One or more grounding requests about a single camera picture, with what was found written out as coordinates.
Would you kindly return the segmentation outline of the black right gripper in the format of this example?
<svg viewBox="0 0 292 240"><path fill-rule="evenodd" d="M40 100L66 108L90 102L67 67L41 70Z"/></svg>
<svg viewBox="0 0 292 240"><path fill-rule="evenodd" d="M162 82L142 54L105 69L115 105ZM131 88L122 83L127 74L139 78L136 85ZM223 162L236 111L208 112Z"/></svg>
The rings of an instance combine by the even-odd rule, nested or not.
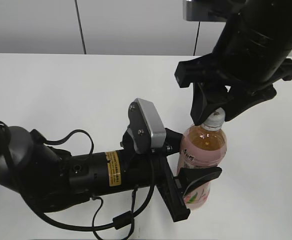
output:
<svg viewBox="0 0 292 240"><path fill-rule="evenodd" d="M180 88L193 83L190 116L201 125L215 110L223 108L229 122L246 110L273 99L277 91L273 83L292 80L292 59L265 58L260 53L234 51L213 52L180 61L174 73Z"/></svg>

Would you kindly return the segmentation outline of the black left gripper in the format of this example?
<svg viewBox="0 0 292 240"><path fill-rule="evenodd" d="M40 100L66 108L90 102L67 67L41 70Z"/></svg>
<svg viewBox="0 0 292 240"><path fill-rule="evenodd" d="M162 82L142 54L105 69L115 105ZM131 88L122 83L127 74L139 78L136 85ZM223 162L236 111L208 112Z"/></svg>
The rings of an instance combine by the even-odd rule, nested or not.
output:
<svg viewBox="0 0 292 240"><path fill-rule="evenodd" d="M164 145L158 149L150 149L145 154L135 152L133 139L126 131L122 137L121 146L127 151L127 157L122 160L127 164L125 171L127 181L136 186L149 186L144 203L133 212L136 217L148 206L154 189L157 188L174 222L186 220L191 210L182 200L193 190L217 179L222 169L218 166L208 168L184 168L179 170L178 177L174 176L169 166L167 156L180 151L183 134L165 128Z"/></svg>

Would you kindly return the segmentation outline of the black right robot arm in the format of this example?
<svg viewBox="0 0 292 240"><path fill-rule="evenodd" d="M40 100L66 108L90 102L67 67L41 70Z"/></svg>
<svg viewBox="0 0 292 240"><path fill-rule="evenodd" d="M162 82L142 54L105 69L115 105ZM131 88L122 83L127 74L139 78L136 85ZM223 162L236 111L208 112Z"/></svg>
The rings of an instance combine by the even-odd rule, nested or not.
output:
<svg viewBox="0 0 292 240"><path fill-rule="evenodd" d="M190 116L201 125L218 108L231 121L273 99L292 80L292 0L185 0L189 22L223 22L211 53L178 63L180 88L193 88Z"/></svg>

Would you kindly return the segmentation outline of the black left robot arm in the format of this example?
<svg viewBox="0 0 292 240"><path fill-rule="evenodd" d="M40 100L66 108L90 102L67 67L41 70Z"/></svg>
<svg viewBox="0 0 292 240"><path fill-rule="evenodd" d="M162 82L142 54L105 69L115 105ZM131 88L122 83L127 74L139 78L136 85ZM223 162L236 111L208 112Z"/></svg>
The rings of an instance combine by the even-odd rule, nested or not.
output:
<svg viewBox="0 0 292 240"><path fill-rule="evenodd" d="M122 149L73 156L46 143L37 131L0 122L0 185L26 197L30 207L43 218L104 195L149 187L145 202L98 230L122 228L149 204L157 189L174 222L186 220L190 209L183 196L189 190L218 178L220 167L182 169L174 176L167 154L137 154L128 133Z"/></svg>

